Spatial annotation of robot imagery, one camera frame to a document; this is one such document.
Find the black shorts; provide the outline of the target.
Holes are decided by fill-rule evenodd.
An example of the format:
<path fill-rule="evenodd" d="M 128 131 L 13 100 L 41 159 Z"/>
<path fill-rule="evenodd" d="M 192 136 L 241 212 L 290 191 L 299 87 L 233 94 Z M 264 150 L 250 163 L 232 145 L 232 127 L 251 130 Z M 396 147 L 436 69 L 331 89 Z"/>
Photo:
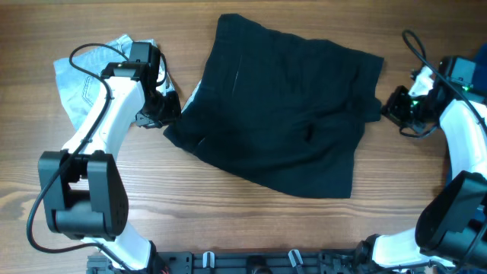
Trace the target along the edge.
<path fill-rule="evenodd" d="M 292 196 L 347 199 L 355 150 L 380 119 L 379 56 L 218 19 L 198 88 L 165 136 L 201 161 Z"/>

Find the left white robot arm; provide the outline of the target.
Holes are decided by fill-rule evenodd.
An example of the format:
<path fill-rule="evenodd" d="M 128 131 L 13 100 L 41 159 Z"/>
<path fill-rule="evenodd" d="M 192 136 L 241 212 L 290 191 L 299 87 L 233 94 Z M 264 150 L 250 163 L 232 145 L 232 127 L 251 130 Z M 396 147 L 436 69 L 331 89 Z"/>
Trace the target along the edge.
<path fill-rule="evenodd" d="M 128 222 L 129 200 L 116 158 L 132 123 L 160 129 L 176 122 L 181 106 L 168 82 L 164 55 L 151 43 L 134 42 L 123 62 L 110 62 L 99 75 L 100 93 L 85 121 L 59 151 L 45 151 L 38 162 L 41 191 L 27 220 L 27 239 L 40 206 L 53 233 L 81 243 L 57 253 L 95 247 L 117 273 L 169 273 L 155 245 Z"/>

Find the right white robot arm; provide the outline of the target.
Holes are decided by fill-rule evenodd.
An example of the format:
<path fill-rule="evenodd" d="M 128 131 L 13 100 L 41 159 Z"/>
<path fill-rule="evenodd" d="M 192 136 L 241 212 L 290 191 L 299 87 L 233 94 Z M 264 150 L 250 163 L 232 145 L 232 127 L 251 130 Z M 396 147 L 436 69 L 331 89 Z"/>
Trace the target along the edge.
<path fill-rule="evenodd" d="M 382 114 L 401 129 L 425 135 L 427 123 L 444 132 L 451 180 L 414 228 L 362 241 L 354 271 L 406 272 L 436 265 L 445 272 L 486 268 L 486 67 L 447 56 L 438 69 L 424 65 L 411 88 L 399 86 Z"/>

